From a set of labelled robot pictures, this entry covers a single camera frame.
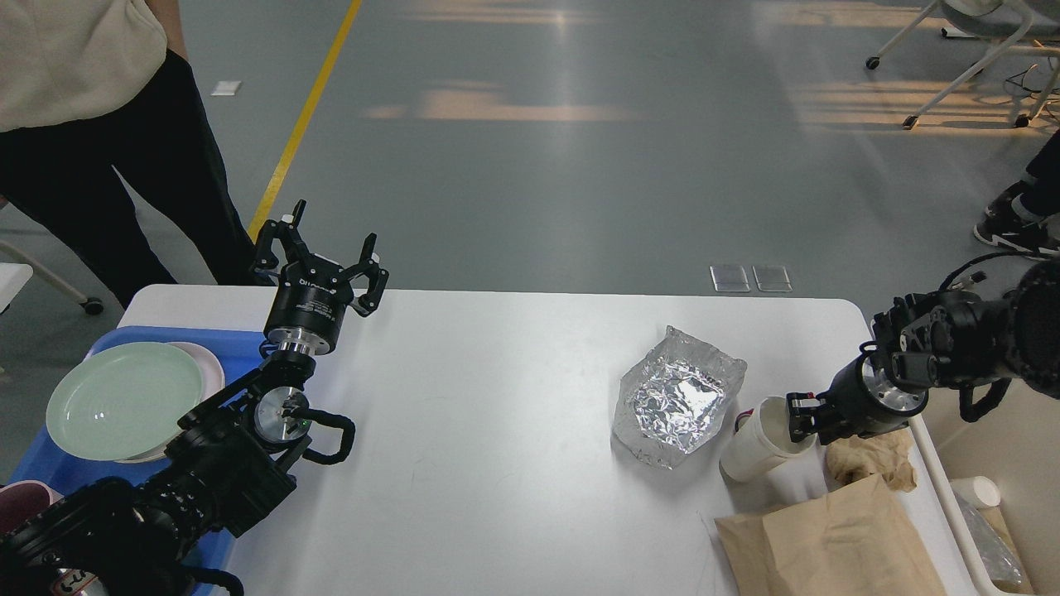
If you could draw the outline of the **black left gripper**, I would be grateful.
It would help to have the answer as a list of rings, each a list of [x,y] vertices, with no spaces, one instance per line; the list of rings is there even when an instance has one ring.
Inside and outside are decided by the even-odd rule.
[[[389,280],[375,255],[376,233],[364,239],[359,260],[351,267],[337,263],[318,263],[299,231],[307,201],[295,203],[292,214],[266,220],[255,241],[251,271],[277,286],[263,334],[270,344],[301,340],[314,355],[333,352],[348,306],[367,318],[378,309]],[[344,282],[340,273],[344,269]],[[366,291],[354,295],[352,282],[366,279]]]

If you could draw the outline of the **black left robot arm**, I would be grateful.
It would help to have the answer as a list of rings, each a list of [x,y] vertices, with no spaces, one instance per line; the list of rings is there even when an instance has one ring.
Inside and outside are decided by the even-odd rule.
[[[348,267],[311,252],[304,210],[296,203],[258,235],[253,271],[277,278],[260,365],[183,411],[169,464],[145,483],[101,478],[5,534],[4,595],[188,595],[198,584],[242,595],[234,574],[186,557],[205,534],[238,538],[268,518],[296,489],[292,464],[348,458],[355,423],[315,410],[304,390],[347,310],[374,313],[389,279],[373,233]]]

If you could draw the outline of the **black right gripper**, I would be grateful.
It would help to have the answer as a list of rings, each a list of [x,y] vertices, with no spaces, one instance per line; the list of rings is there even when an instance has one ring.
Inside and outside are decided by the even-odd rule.
[[[829,445],[840,438],[881,436],[908,425],[925,407],[925,390],[898,388],[885,371],[874,369],[870,354],[861,354],[840,370],[824,395],[785,396],[788,438],[801,444],[817,435],[819,444]]]

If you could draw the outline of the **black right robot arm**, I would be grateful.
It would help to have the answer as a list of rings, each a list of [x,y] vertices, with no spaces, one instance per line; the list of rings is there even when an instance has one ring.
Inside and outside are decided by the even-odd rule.
[[[894,298],[878,313],[872,336],[819,393],[785,397],[787,432],[828,445],[908,425],[928,407],[933,388],[955,390],[962,420],[994,410],[1018,378],[1036,392],[1059,395],[1059,264],[1029,268],[997,300],[972,290],[984,271],[962,265],[931,293]]]

